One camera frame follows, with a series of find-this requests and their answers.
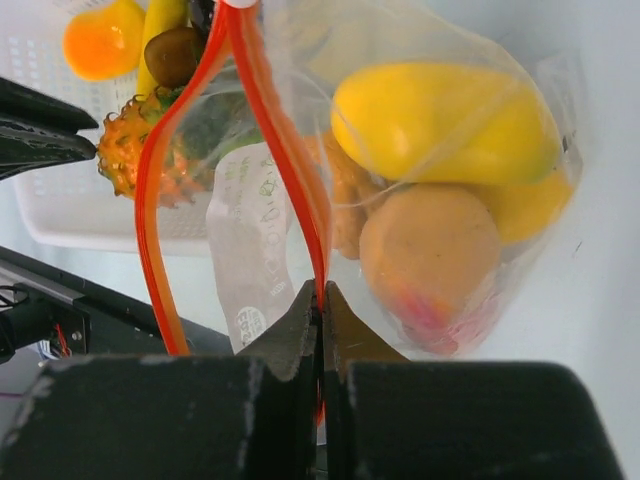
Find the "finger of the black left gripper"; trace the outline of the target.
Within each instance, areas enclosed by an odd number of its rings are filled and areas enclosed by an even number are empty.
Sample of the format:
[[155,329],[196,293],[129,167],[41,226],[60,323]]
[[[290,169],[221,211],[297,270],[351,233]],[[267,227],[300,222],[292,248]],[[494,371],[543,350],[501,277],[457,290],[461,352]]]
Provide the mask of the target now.
[[1,127],[1,179],[31,170],[91,160],[96,147],[76,134],[47,129]]
[[5,78],[1,79],[1,114],[71,133],[98,128],[84,110]]

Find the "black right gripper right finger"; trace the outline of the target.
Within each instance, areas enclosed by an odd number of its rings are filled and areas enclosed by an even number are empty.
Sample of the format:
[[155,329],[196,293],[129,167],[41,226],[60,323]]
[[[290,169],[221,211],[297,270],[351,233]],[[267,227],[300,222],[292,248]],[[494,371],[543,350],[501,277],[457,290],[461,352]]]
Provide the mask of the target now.
[[350,308],[335,282],[325,288],[321,314],[323,370],[320,377],[326,429],[326,460],[330,479],[349,479],[353,472],[352,412],[346,386],[353,361],[406,363],[408,359],[385,342]]

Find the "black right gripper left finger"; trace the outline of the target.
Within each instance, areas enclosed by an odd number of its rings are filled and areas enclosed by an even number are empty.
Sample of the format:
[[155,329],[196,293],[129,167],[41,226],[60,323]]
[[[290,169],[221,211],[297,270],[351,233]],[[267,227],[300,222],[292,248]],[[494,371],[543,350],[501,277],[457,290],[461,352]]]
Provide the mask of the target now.
[[245,434],[238,454],[245,479],[312,479],[316,457],[319,324],[314,282],[285,314],[240,352],[249,361]]

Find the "pink toy peach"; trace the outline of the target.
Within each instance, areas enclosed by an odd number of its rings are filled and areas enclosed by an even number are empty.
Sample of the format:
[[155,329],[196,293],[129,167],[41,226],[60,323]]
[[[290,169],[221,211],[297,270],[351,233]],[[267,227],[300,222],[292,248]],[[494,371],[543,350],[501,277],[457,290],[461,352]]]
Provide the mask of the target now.
[[394,311],[408,339],[420,349],[445,357],[455,356],[481,343],[498,317],[495,295],[471,302],[461,310],[450,304],[409,297]]

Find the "orange toy fruit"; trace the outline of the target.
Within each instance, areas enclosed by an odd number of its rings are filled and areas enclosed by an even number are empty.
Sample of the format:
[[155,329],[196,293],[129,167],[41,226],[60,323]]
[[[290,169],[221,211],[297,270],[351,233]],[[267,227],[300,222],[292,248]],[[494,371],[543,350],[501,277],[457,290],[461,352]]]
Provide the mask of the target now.
[[489,211],[455,186],[416,185],[391,195],[360,236],[363,276],[393,314],[409,297],[463,309],[500,256]]

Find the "clear zip bag red zipper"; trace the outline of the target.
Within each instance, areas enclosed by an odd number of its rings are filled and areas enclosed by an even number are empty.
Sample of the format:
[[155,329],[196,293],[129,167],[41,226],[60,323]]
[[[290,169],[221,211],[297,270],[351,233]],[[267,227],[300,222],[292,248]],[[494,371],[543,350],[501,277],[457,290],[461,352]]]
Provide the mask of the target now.
[[136,235],[167,351],[168,166],[203,174],[204,300],[234,351],[331,286],[384,344],[454,358],[494,330],[579,182],[573,52],[521,64],[419,1],[219,1],[147,137]]

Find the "yellow toy mango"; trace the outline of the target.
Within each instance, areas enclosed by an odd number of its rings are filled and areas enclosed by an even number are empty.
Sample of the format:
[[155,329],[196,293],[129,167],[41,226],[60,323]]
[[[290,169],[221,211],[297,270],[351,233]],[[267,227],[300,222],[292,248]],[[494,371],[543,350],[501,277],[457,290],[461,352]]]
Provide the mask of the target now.
[[389,181],[529,184],[562,153],[531,79],[481,66],[366,67],[336,88],[330,123],[351,159]]

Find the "green toy bell pepper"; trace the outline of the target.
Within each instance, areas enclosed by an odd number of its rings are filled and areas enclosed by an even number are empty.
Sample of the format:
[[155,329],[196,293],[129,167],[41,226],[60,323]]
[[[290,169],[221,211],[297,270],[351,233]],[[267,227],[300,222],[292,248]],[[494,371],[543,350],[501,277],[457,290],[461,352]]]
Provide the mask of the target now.
[[259,129],[229,132],[209,154],[207,161],[213,168],[230,152],[241,147],[263,142],[263,136]]

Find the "yellow toy bell pepper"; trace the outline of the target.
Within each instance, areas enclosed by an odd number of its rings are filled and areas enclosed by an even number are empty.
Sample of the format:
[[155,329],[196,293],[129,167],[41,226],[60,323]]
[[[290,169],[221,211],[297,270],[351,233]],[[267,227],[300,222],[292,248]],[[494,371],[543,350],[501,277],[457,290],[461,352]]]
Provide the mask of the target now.
[[560,169],[534,184],[477,185],[469,190],[488,208],[505,245],[529,241],[544,232],[573,195],[573,186]]

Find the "white perforated plastic basket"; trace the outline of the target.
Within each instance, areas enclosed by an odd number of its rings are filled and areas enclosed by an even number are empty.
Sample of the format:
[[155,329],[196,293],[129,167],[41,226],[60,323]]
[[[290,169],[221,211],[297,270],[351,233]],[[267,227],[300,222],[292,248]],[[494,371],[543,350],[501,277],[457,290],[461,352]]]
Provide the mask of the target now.
[[[64,60],[62,37],[77,14],[100,1],[4,1],[1,4],[1,75],[89,113],[97,122],[117,112],[136,90],[136,73],[103,82],[77,77]],[[18,209],[32,237],[56,247],[134,253],[134,203],[117,196],[94,160],[11,178]],[[169,256],[209,253],[205,214],[211,195],[157,212],[161,249]]]

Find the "orange toy papaya half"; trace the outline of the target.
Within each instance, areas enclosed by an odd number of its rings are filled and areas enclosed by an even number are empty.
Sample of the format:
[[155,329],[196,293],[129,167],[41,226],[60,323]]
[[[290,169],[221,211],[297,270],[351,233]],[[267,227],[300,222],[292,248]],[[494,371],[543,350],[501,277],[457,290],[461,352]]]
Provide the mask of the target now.
[[76,15],[63,34],[64,58],[79,78],[98,82],[135,70],[142,52],[145,11],[135,1],[112,1]]

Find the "brown toy potato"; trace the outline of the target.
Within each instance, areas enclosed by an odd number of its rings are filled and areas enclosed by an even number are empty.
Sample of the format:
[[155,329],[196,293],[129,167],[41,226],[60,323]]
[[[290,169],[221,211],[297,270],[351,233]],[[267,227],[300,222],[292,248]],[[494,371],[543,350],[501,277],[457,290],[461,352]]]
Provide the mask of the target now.
[[199,64],[205,43],[191,27],[176,28],[167,36],[168,45],[160,58],[162,70],[157,71],[154,77],[161,87],[186,86]]

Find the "yellow toy banana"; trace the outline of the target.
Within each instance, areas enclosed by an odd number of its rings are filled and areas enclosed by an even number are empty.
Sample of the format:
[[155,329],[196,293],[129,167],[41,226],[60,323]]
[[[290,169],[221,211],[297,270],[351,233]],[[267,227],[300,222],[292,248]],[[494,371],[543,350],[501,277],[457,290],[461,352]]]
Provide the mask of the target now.
[[168,45],[167,34],[186,27],[188,2],[185,0],[152,0],[148,2],[142,31],[136,95],[148,97],[158,86],[154,74],[162,70],[161,55]]

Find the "dark purple toy eggplant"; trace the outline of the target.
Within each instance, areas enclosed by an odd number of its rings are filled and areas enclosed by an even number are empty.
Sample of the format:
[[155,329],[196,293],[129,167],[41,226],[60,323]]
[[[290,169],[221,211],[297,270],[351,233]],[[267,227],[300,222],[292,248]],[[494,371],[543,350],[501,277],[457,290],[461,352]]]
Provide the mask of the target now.
[[208,38],[211,31],[215,8],[215,0],[189,1],[191,25],[204,40]]

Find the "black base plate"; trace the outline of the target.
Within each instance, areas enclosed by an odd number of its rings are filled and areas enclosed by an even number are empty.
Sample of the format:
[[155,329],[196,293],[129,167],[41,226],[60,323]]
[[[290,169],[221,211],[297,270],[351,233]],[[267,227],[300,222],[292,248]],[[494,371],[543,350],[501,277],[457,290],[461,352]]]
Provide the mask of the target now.
[[1,249],[1,362],[41,341],[67,363],[180,358],[164,345],[152,307],[6,247]]

